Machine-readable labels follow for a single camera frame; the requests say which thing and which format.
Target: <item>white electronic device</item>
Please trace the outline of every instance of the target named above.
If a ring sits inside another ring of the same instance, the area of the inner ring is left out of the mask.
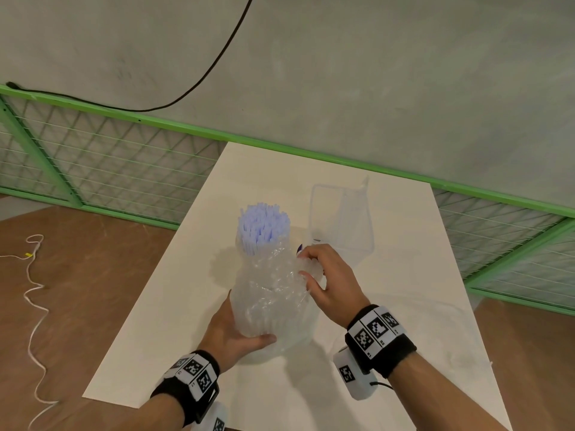
[[[224,404],[214,401],[202,423],[199,425],[195,422],[191,426],[193,431],[224,431],[228,420],[228,410]]]
[[[334,364],[346,384],[349,394],[355,400],[368,399],[376,391],[377,378],[373,372],[365,372],[355,361],[349,348],[343,347],[334,354]]]

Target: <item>wire mesh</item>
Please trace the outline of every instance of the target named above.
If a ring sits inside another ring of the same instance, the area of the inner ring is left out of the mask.
[[[0,123],[0,186],[64,199],[64,195]]]
[[[86,204],[176,224],[225,145],[36,101],[10,105]]]
[[[575,234],[519,261],[482,287],[575,309]]]
[[[434,195],[463,278],[563,219],[440,189]]]

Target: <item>person's right hand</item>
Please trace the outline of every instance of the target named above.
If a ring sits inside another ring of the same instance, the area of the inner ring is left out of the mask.
[[[307,272],[301,271],[300,274],[306,277],[309,294],[321,311],[347,329],[357,313],[370,304],[355,279],[354,271],[327,244],[306,246],[298,257],[317,259],[320,262],[327,279],[325,290]]]

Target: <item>wristband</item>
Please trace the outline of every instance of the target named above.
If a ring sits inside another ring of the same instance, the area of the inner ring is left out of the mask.
[[[362,369],[375,369],[384,378],[417,350],[389,310],[375,304],[360,310],[348,325],[346,344]]]
[[[162,376],[150,398],[165,393],[182,406],[184,424],[199,424],[220,392],[220,366],[211,354],[197,350],[184,355]]]

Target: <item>forearm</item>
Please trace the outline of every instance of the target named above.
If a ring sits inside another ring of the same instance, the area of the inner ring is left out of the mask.
[[[418,431],[505,431],[416,352],[397,365],[388,381]]]
[[[183,421],[184,414],[178,401],[169,395],[159,394],[112,431],[179,431]]]

